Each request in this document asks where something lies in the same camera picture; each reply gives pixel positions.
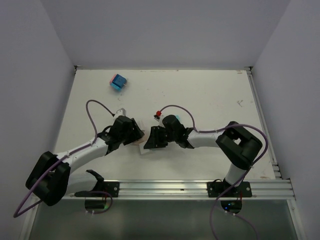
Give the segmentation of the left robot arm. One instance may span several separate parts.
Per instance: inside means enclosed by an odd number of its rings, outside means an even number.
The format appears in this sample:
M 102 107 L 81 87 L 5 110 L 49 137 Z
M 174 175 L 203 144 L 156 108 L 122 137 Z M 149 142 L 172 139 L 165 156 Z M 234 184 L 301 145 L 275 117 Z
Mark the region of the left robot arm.
M 71 174 L 85 164 L 140 140 L 145 133 L 134 118 L 118 116 L 113 125 L 97 133 L 96 137 L 72 150 L 53 154 L 43 153 L 25 186 L 47 206 L 57 204 L 66 194 Z

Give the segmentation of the aluminium mounting rail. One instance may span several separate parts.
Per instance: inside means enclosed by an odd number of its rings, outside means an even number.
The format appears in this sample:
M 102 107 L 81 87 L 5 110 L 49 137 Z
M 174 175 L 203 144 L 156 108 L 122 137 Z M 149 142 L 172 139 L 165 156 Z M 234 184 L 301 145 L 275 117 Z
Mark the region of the aluminium mounting rail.
M 209 180 L 104 180 L 119 182 L 120 200 L 207 200 L 224 191 L 223 183 Z M 248 180 L 229 190 L 222 200 L 292 200 L 290 180 Z

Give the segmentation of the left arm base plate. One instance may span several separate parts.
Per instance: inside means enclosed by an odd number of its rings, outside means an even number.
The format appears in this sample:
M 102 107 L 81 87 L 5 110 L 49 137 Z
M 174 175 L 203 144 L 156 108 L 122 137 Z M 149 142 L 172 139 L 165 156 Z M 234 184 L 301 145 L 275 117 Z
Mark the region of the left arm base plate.
M 119 190 L 120 190 L 120 183 L 118 181 L 101 181 L 101 182 L 97 182 L 95 186 L 90 190 L 78 191 L 74 194 L 74 196 L 99 198 L 107 195 L 105 193 L 98 193 L 98 192 L 106 192 L 110 194 L 113 198 L 117 198 L 119 196 Z

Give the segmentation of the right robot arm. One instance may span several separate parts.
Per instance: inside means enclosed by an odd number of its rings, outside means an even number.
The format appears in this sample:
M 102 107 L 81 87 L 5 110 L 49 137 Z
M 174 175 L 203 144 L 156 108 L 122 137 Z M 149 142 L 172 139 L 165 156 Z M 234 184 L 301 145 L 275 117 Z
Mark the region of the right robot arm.
M 175 115 L 168 115 L 159 119 L 158 126 L 151 127 L 143 149 L 161 149 L 172 142 L 184 149 L 220 148 L 231 162 L 222 189 L 232 197 L 241 190 L 241 182 L 263 147 L 262 142 L 246 127 L 231 121 L 222 129 L 200 132 L 194 127 L 185 127 Z

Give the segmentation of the white charger plug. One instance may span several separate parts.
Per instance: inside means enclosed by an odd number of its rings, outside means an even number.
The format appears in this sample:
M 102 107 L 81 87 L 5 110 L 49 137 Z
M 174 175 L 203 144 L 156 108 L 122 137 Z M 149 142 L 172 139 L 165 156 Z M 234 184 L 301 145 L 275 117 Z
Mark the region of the white charger plug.
M 145 146 L 145 143 L 141 143 L 138 145 L 139 146 L 139 152 L 141 155 L 147 155 L 151 152 L 150 149 L 145 149 L 144 146 Z

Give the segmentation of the beige cube socket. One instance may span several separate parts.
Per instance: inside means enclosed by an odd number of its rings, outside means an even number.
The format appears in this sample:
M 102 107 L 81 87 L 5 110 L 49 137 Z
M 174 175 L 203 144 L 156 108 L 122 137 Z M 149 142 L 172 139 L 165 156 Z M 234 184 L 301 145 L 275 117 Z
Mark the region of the beige cube socket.
M 133 141 L 132 145 L 139 145 L 140 143 L 146 140 L 146 126 L 142 120 L 138 120 L 136 122 L 136 126 L 134 128 L 135 133 L 135 140 Z

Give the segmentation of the blue pink cube socket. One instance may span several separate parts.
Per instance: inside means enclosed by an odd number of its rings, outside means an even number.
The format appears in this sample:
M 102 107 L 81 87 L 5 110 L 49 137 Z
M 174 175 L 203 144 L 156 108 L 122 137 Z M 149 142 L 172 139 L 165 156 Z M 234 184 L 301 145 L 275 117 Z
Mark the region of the blue pink cube socket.
M 128 79 L 120 74 L 115 74 L 109 81 L 109 85 L 116 91 L 121 91 L 126 86 Z

